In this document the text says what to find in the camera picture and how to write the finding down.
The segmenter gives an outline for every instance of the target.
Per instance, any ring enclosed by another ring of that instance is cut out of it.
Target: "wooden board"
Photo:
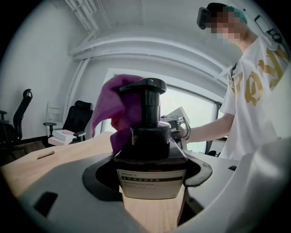
[[[13,194],[20,196],[31,184],[54,167],[75,160],[112,152],[110,132],[72,145],[31,152],[11,162],[1,171]],[[176,228],[184,187],[169,200],[139,200],[123,196],[125,209],[149,232],[162,233]]]

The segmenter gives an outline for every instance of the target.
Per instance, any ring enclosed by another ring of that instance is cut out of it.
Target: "purple cloth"
[[[103,120],[111,119],[111,125],[117,130],[110,137],[113,153],[118,153],[131,138],[131,126],[141,123],[141,100],[139,93],[121,95],[119,88],[141,80],[136,75],[116,75],[107,81],[98,97],[93,111],[91,127],[93,136],[96,126]]]

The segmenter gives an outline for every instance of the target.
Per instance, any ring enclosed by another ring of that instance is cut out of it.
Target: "white wall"
[[[109,56],[92,59],[89,62],[80,80],[74,101],[82,100],[85,102],[91,102],[95,105],[104,80],[105,78],[108,79],[106,76],[108,76],[108,74],[111,73],[110,71],[114,69],[128,69],[131,70],[130,74],[143,73],[137,71],[146,71],[161,74],[161,76],[158,76],[159,78],[168,76],[180,79],[181,81],[178,81],[176,86],[200,92],[200,94],[204,94],[205,96],[210,95],[211,98],[216,101],[222,101],[226,93],[226,88],[224,86],[214,83],[207,77],[197,75],[193,69],[189,69],[174,62],[152,57]],[[88,136],[91,136],[89,127],[87,127],[86,132]]]
[[[23,22],[11,41],[0,70],[0,109],[12,123],[22,93],[33,99],[22,121],[23,139],[45,135],[47,102],[63,106],[78,62],[67,52],[86,37],[68,5],[42,2]]]

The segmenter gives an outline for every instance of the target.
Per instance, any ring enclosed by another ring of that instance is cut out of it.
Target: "stack of books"
[[[68,145],[75,138],[74,132],[70,130],[54,130],[53,136],[48,139],[48,143],[54,146]]]

